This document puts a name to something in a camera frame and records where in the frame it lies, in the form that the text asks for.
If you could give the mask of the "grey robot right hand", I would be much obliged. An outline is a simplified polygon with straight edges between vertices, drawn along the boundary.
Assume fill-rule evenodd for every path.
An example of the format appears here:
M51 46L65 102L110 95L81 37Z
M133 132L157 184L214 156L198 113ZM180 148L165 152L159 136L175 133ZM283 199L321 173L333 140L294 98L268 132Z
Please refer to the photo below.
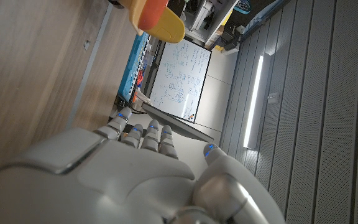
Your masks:
M283 223L261 183L212 137L150 105L60 133L0 165L0 223Z

